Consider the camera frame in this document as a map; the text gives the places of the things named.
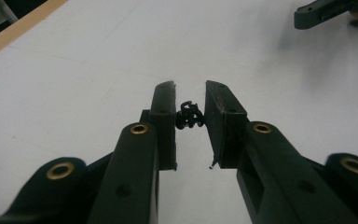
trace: black bracket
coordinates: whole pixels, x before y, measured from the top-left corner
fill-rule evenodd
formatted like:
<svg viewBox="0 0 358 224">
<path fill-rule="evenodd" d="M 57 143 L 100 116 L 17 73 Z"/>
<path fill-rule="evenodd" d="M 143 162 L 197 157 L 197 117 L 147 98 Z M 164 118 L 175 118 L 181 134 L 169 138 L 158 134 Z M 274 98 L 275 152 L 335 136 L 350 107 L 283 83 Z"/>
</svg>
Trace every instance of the black bracket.
<svg viewBox="0 0 358 224">
<path fill-rule="evenodd" d="M 317 0 L 299 7 L 295 12 L 295 27 L 306 30 L 346 11 L 358 11 L 358 0 Z"/>
</svg>

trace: small black clip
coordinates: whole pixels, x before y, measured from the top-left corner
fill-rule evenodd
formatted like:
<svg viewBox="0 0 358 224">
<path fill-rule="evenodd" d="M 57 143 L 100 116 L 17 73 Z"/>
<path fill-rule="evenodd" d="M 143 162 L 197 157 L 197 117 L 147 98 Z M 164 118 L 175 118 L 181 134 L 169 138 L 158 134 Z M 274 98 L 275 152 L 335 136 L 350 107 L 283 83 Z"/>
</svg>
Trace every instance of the small black clip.
<svg viewBox="0 0 358 224">
<path fill-rule="evenodd" d="M 191 103 L 191 101 L 187 101 L 180 105 L 181 110 L 176 113 L 176 128 L 180 130 L 185 127 L 193 128 L 195 123 L 202 127 L 203 115 L 199 111 L 198 105 Z"/>
</svg>

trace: black plastic part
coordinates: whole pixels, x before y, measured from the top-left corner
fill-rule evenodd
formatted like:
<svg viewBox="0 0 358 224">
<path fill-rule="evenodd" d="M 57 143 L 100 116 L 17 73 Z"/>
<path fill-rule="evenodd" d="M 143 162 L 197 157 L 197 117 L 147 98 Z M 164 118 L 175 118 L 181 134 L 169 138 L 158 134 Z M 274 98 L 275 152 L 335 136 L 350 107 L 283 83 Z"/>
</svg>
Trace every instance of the black plastic part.
<svg viewBox="0 0 358 224">
<path fill-rule="evenodd" d="M 228 86 L 206 82 L 204 121 L 213 148 L 213 165 L 218 162 L 221 168 L 238 168 L 240 141 L 249 120 Z"/>
<path fill-rule="evenodd" d="M 324 167 L 325 181 L 358 216 L 358 156 L 330 155 Z"/>
<path fill-rule="evenodd" d="M 309 29 L 349 10 L 358 11 L 358 0 L 318 0 L 297 9 L 295 27 Z"/>
<path fill-rule="evenodd" d="M 143 111 L 141 121 L 148 121 L 157 129 L 159 170 L 176 170 L 175 115 L 173 81 L 157 85 L 151 108 Z"/>
<path fill-rule="evenodd" d="M 135 134 L 136 125 L 147 127 Z M 89 215 L 89 224 L 158 223 L 158 134 L 150 123 L 123 129 Z"/>
<path fill-rule="evenodd" d="M 63 166 L 53 169 L 58 164 Z M 68 175 L 51 179 L 49 171 L 56 177 Z M 81 212 L 87 207 L 84 204 L 86 172 L 86 164 L 76 158 L 46 163 L 22 187 L 7 212 L 0 216 L 0 223 L 82 223 L 87 218 L 87 213 Z"/>
<path fill-rule="evenodd" d="M 254 224 L 358 223 L 358 217 L 274 126 L 248 123 L 241 152 L 237 178 Z"/>
</svg>

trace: white surface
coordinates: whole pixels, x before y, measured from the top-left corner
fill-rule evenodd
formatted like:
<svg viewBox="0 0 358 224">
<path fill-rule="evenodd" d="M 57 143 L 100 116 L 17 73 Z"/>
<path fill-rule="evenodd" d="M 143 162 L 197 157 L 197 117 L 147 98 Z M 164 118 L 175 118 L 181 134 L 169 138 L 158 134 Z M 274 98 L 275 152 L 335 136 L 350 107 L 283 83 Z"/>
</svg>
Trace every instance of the white surface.
<svg viewBox="0 0 358 224">
<path fill-rule="evenodd" d="M 323 163 L 358 155 L 358 27 L 341 15 L 307 31 L 310 1 L 69 1 L 0 52 L 0 214 L 42 164 L 93 162 L 174 80 L 177 106 L 227 84 L 250 120 L 276 125 Z M 178 131 L 177 172 L 161 172 L 159 223 L 251 223 L 235 171 L 208 169 L 205 128 Z"/>
</svg>

